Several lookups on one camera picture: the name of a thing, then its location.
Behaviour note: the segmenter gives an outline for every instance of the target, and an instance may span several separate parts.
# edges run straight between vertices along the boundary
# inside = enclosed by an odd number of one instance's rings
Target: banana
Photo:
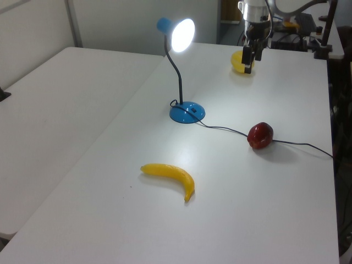
[[[149,163],[142,166],[141,171],[149,175],[173,178],[181,182],[186,191],[185,202],[188,202],[194,193],[193,178],[185,170],[179,167],[167,164]]]

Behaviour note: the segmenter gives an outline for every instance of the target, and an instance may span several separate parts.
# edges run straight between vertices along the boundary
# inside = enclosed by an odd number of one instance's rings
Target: fake fruit
[[[247,141],[253,149],[262,149],[273,141],[273,135],[272,127],[262,122],[249,130]]]
[[[167,164],[149,163],[142,166],[141,171],[149,175],[173,178],[181,182],[186,191],[186,195],[185,195],[186,202],[189,201],[192,194],[194,193],[193,178],[185,170],[179,167],[176,167],[173,165],[167,165]]]
[[[239,73],[244,73],[244,67],[245,67],[245,65],[242,64],[242,54],[243,54],[243,51],[236,51],[235,53],[232,54],[231,60],[230,60],[233,68]]]

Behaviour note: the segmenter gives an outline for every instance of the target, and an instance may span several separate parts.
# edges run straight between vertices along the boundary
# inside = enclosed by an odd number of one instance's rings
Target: lamp shade
[[[167,18],[160,18],[157,28],[171,38],[171,46],[175,52],[181,52],[188,48],[195,32],[194,22],[189,18],[177,23],[173,23]]]

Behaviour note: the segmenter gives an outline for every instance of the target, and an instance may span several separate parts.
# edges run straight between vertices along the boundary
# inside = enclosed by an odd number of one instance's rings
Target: apple
[[[247,141],[253,149],[262,149],[273,141],[273,135],[273,128],[262,122],[249,130]]]

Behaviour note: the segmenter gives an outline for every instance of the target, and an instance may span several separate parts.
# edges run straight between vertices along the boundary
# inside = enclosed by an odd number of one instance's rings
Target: white wall
[[[83,47],[165,55],[159,18],[190,17],[195,42],[216,43],[218,0],[73,0]]]
[[[1,88],[70,46],[74,42],[64,0],[31,0],[0,14]]]

